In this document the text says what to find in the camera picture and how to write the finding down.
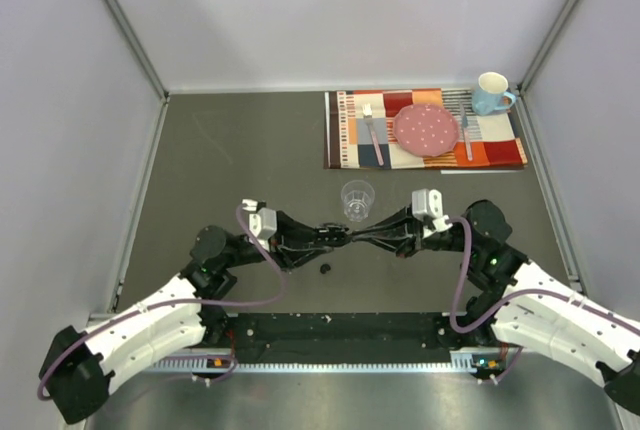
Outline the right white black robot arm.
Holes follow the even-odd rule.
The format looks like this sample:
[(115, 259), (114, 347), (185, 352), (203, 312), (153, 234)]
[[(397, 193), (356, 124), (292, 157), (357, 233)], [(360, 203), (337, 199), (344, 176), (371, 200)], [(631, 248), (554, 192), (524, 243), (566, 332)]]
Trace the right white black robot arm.
[(468, 334), (481, 346), (497, 341), (543, 355), (587, 377), (618, 406), (637, 414), (638, 322), (549, 275), (508, 244), (511, 233), (503, 212), (479, 200), (460, 217), (416, 217), (406, 207), (351, 239), (399, 257), (422, 250), (462, 253), (452, 305), (459, 305), (466, 282), (480, 293), (462, 315), (449, 313), (441, 334)]

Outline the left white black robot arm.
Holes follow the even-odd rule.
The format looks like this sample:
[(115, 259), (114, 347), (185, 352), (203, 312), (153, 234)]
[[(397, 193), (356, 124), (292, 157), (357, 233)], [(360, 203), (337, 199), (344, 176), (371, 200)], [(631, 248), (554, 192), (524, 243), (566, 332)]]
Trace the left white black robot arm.
[[(131, 378), (177, 351), (226, 337), (226, 308), (260, 307), (285, 293), (284, 274), (350, 242), (340, 224), (302, 224), (263, 203), (245, 199), (236, 209), (242, 231), (201, 230), (187, 265), (167, 284), (123, 312), (83, 330), (68, 326), (53, 338), (39, 371), (36, 395), (51, 401), (73, 425), (92, 416)], [(226, 296), (231, 269), (267, 263), (279, 280), (276, 295), (252, 302)]]

